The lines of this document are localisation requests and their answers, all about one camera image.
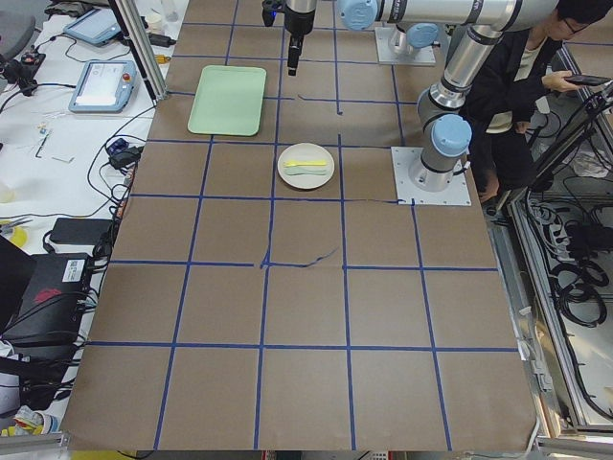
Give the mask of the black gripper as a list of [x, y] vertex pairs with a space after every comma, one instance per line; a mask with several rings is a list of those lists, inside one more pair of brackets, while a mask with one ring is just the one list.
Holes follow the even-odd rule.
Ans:
[[290, 34], [287, 68], [289, 76], [296, 76], [300, 53], [306, 35], [313, 29], [316, 0], [286, 0], [284, 27]]

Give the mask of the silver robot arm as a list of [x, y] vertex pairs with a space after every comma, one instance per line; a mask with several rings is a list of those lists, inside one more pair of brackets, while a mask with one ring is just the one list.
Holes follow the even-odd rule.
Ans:
[[435, 23], [396, 24], [396, 30], [389, 39], [389, 46], [396, 55], [410, 55], [431, 46], [439, 34]]
[[445, 65], [439, 82], [426, 89], [418, 114], [426, 144], [408, 168], [411, 181], [428, 192], [444, 190], [468, 149], [471, 129], [458, 115], [478, 71], [504, 32], [521, 31], [545, 19], [555, 1], [340, 1], [350, 30], [376, 21], [466, 25], [467, 31]]

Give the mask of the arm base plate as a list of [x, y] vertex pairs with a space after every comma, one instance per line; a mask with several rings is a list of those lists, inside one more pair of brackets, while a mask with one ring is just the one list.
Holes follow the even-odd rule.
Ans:
[[376, 27], [375, 44], [380, 64], [434, 66], [436, 58], [433, 50], [435, 38], [427, 37], [421, 46], [416, 39], [415, 46], [409, 34], [397, 27]]
[[465, 168], [457, 159], [450, 172], [432, 172], [422, 148], [391, 147], [397, 202], [405, 205], [470, 206]]

